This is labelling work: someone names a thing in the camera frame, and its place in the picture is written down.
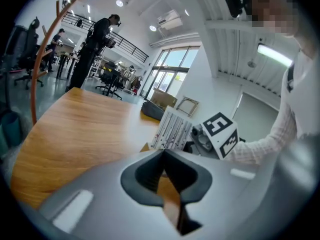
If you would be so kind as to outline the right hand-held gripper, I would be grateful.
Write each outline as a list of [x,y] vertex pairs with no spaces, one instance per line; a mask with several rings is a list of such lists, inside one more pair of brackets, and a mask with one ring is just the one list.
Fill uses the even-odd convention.
[[201,156],[223,160],[239,142],[238,125],[221,112],[192,127],[190,137]]

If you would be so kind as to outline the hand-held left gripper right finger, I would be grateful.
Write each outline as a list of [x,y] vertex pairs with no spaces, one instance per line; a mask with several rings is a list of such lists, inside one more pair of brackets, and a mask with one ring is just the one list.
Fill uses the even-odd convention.
[[163,165],[180,195],[178,229],[165,240],[259,240],[261,203],[277,156],[261,166],[236,164],[182,151],[164,150]]

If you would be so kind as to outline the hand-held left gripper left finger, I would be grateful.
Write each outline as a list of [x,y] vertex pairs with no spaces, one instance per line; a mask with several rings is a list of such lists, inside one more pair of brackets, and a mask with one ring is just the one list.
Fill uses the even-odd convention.
[[114,162],[93,166],[52,193],[39,212],[69,236],[81,240],[179,240],[163,210],[160,196],[129,174],[132,190],[151,204],[145,205],[126,193],[121,176],[129,166],[158,158],[160,151],[146,151]]

